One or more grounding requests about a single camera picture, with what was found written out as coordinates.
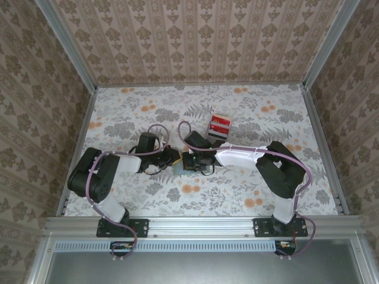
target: floral tablecloth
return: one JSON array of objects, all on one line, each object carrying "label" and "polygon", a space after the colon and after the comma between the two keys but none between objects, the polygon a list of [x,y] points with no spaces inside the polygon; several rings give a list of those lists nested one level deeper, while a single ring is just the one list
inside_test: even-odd
[{"label": "floral tablecloth", "polygon": [[[157,122],[169,128],[172,147],[186,150],[176,133],[179,122],[205,135],[212,114],[232,118],[228,142],[265,146],[277,140],[309,167],[314,181],[301,194],[300,213],[337,214],[298,85],[100,88],[83,153],[88,147],[129,151]],[[239,167],[218,167],[211,176],[174,175],[172,168],[154,176],[120,173],[111,191],[139,217],[271,215],[274,209],[257,169]],[[65,216],[93,215],[87,201],[71,193]]]}]

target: cable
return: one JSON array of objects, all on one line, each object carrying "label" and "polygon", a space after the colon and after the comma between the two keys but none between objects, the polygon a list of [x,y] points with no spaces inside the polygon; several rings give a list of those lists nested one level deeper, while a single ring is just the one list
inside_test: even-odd
[{"label": "cable", "polygon": [[205,173],[203,173],[202,170],[201,170],[200,172],[201,172],[201,174],[202,174],[203,176],[211,176],[211,175],[214,174],[214,165],[212,165],[212,172],[211,172],[209,175],[206,175]]},{"label": "cable", "polygon": [[265,150],[265,149],[258,149],[256,147],[254,148],[250,148],[250,147],[243,147],[243,146],[230,146],[230,147],[218,147],[218,148],[210,148],[210,149],[203,149],[203,148],[197,148],[197,147],[194,147],[192,145],[189,145],[186,141],[184,141],[181,133],[180,133],[180,129],[181,129],[181,126],[183,124],[186,124],[189,128],[189,132],[191,132],[191,124],[188,122],[188,121],[181,121],[178,125],[178,136],[179,136],[179,139],[191,150],[195,150],[195,151],[217,151],[217,150],[242,150],[242,151],[251,151],[251,152],[259,152],[259,153],[265,153],[265,154],[270,154],[270,155],[273,155],[273,156],[278,156],[278,157],[282,157],[282,158],[285,158],[297,165],[299,165],[300,167],[302,167],[304,169],[304,171],[307,173],[308,175],[308,180],[307,182],[305,183],[305,185],[303,185],[299,190],[296,191],[295,193],[295,200],[294,200],[294,213],[297,214],[299,217],[301,218],[304,218],[305,220],[308,220],[309,222],[312,223],[312,226],[313,226],[313,231],[312,231],[312,234],[309,238],[309,241],[308,243],[306,244],[306,246],[301,250],[299,251],[298,253],[295,253],[293,254],[291,257],[294,257],[294,256],[298,256],[300,254],[302,254],[305,249],[308,248],[308,246],[310,245],[310,243],[313,241],[313,238],[314,236],[316,235],[316,224],[308,217],[304,217],[302,215],[300,215],[298,212],[297,212],[297,204],[298,204],[298,199],[299,199],[299,194],[305,190],[305,188],[307,188],[311,183],[312,183],[312,174],[311,172],[309,171],[309,169],[307,167],[305,167],[305,165],[297,160],[297,159],[294,159],[288,155],[284,155],[284,154],[281,154],[281,153],[277,153],[277,152],[273,152],[273,151],[269,151],[269,150]]},{"label": "cable", "polygon": [[296,232],[295,232],[295,230],[293,230],[294,231],[294,238],[292,239],[292,241],[295,243],[295,247],[296,247]]},{"label": "cable", "polygon": [[162,171],[162,169],[158,170],[155,173],[146,173],[146,170],[144,170],[143,173],[146,174],[146,175],[148,175],[148,176],[154,176],[154,175],[157,175],[158,173],[160,173],[161,171]]},{"label": "cable", "polygon": [[125,244],[127,244],[127,243],[124,242],[124,241],[119,242],[119,243],[114,243],[114,244],[113,244],[112,249],[111,249],[111,255],[113,256],[113,260],[116,260],[116,257],[117,257],[117,256],[114,254],[114,250],[115,250],[115,248],[118,247],[118,246],[125,245]]},{"label": "cable", "polygon": [[[162,124],[153,124],[151,125],[147,132],[150,131],[150,129],[154,126],[159,126],[159,127],[162,127],[166,133],[167,133],[167,142],[162,146],[160,147],[159,149],[155,150],[155,151],[152,151],[152,152],[148,152],[148,153],[125,153],[125,152],[119,152],[119,151],[104,151],[102,152],[98,157],[97,159],[94,161],[94,164],[92,165],[91,169],[89,170],[89,174],[88,174],[88,177],[87,177],[87,181],[86,181],[86,184],[85,184],[85,196],[87,198],[87,201],[89,202],[89,204],[91,204],[91,207],[97,212],[100,214],[100,216],[102,216],[105,220],[107,220],[109,223],[113,224],[113,225],[116,225],[116,226],[119,226],[119,227],[123,227],[127,230],[129,230],[132,234],[133,234],[133,237],[134,237],[134,241],[133,241],[133,246],[132,248],[130,249],[130,251],[124,256],[124,257],[128,257],[132,252],[133,250],[136,248],[137,246],[137,234],[136,232],[130,228],[129,226],[127,225],[124,225],[124,224],[121,224],[121,223],[118,223],[118,222],[115,222],[113,221],[112,219],[108,218],[107,216],[105,216],[101,210],[98,209],[97,207],[97,203],[95,203],[90,195],[89,195],[89,184],[91,183],[91,178],[92,178],[92,175],[94,174],[94,170],[96,169],[96,166],[97,164],[101,161],[101,159],[104,157],[104,156],[107,156],[109,154],[116,154],[116,155],[122,155],[122,156],[147,156],[147,155],[152,155],[152,154],[155,154],[155,153],[158,153],[160,151],[162,151],[169,143],[169,140],[170,140],[170,133],[168,131],[168,129],[162,125]],[[111,254],[113,257],[116,257],[114,255],[114,249],[112,249],[111,251]]]},{"label": "cable", "polygon": [[135,149],[137,149],[137,146],[133,146],[133,148],[131,148],[128,153],[132,153]]}]

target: black mounting bracket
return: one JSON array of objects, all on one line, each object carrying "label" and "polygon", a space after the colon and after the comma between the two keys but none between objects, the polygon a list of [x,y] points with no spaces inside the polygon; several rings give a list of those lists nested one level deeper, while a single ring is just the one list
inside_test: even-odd
[{"label": "black mounting bracket", "polygon": [[307,237],[307,225],[303,218],[294,217],[288,224],[283,224],[278,230],[273,218],[253,219],[253,228],[256,238],[263,237]]},{"label": "black mounting bracket", "polygon": [[[128,226],[132,228],[138,238],[147,238],[149,219],[129,219]],[[113,225],[101,218],[96,231],[98,238],[133,238],[133,234],[126,228]]]}]

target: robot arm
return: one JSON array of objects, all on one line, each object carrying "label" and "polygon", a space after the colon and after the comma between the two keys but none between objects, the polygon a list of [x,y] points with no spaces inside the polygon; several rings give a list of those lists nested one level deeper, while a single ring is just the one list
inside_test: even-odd
[{"label": "robot arm", "polygon": [[[224,146],[231,148],[232,145],[227,143]],[[297,159],[277,141],[258,149],[282,153]],[[287,159],[256,151],[220,150],[216,153],[216,159],[222,166],[240,166],[250,169],[256,166],[275,196],[274,218],[283,224],[291,222],[294,216],[295,192],[305,174],[303,168]]]}]

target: purple cable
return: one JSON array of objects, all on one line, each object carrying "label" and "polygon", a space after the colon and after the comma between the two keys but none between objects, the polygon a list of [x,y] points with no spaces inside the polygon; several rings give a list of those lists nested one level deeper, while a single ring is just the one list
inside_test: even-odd
[{"label": "purple cable", "polygon": [[[107,216],[103,215],[103,213],[97,208],[97,203],[95,203],[90,195],[89,195],[89,184],[91,183],[91,178],[92,178],[92,175],[94,173],[94,170],[96,169],[96,166],[97,164],[100,162],[100,160],[106,156],[106,155],[109,155],[109,154],[117,154],[117,155],[123,155],[123,156],[147,156],[147,155],[151,155],[151,154],[155,154],[155,153],[158,153],[160,151],[162,151],[167,145],[168,145],[168,142],[170,140],[170,134],[169,134],[169,131],[168,129],[162,125],[162,124],[153,124],[149,127],[149,129],[147,130],[147,132],[150,131],[150,129],[154,126],[159,126],[159,127],[162,127],[166,133],[167,133],[167,142],[162,146],[160,147],[159,149],[155,150],[155,151],[152,151],[152,152],[148,152],[148,153],[125,153],[125,152],[119,152],[119,151],[104,151],[102,152],[98,157],[97,159],[94,161],[94,164],[92,165],[90,171],[89,171],[89,174],[88,174],[88,178],[87,178],[87,181],[86,181],[86,184],[85,184],[85,196],[87,198],[87,201],[91,204],[91,207],[97,212],[100,214],[100,216],[102,216],[105,220],[107,220],[109,223],[112,223],[113,225],[116,225],[116,226],[119,226],[119,227],[123,227],[123,228],[126,228],[128,229],[132,234],[133,234],[133,237],[134,237],[134,241],[133,241],[133,246],[132,248],[130,249],[130,251],[124,256],[124,257],[128,257],[131,252],[136,248],[137,246],[137,234],[136,232],[130,228],[129,226],[127,225],[124,225],[124,224],[120,224],[118,222],[115,222],[113,221],[112,219],[108,218]],[[111,254],[113,257],[115,257],[114,255],[114,248],[115,246],[112,248],[111,250]]]},{"label": "purple cable", "polygon": [[297,160],[297,159],[294,159],[294,158],[292,158],[292,157],[290,157],[288,155],[284,155],[284,154],[281,154],[281,153],[277,153],[277,152],[273,152],[273,151],[269,151],[269,150],[264,150],[264,149],[249,148],[249,147],[243,147],[243,146],[218,147],[218,148],[210,148],[210,149],[203,149],[203,148],[193,147],[193,146],[189,145],[186,141],[184,141],[184,139],[183,139],[183,137],[182,137],[182,135],[180,133],[180,128],[181,128],[181,126],[183,124],[186,124],[189,127],[189,131],[191,132],[191,129],[192,129],[191,128],[191,124],[188,121],[182,121],[178,125],[178,135],[179,135],[180,140],[191,150],[196,150],[196,151],[242,150],[242,151],[251,151],[251,152],[266,153],[266,154],[270,154],[270,155],[273,155],[273,156],[278,156],[278,157],[285,158],[285,159],[287,159],[287,160],[289,160],[291,162],[294,162],[295,164],[299,165],[300,167],[302,167],[305,170],[305,172],[308,175],[308,181],[305,183],[305,185],[303,185],[296,192],[295,201],[294,201],[294,213],[297,214],[299,217],[304,218],[305,220],[308,220],[309,222],[311,222],[312,226],[313,226],[313,231],[312,231],[312,234],[311,234],[311,236],[309,238],[309,241],[308,241],[307,245],[301,251],[299,251],[298,253],[293,254],[291,257],[298,256],[298,255],[302,254],[304,252],[304,250],[306,248],[308,248],[308,246],[312,242],[312,240],[314,238],[314,235],[316,235],[316,225],[315,225],[315,223],[310,218],[304,217],[304,216],[300,215],[296,211],[300,192],[302,192],[303,190],[305,190],[305,188],[307,188],[309,186],[309,184],[312,183],[312,174],[309,171],[309,169],[307,167],[305,167],[305,165],[302,162],[300,162],[299,160]]}]

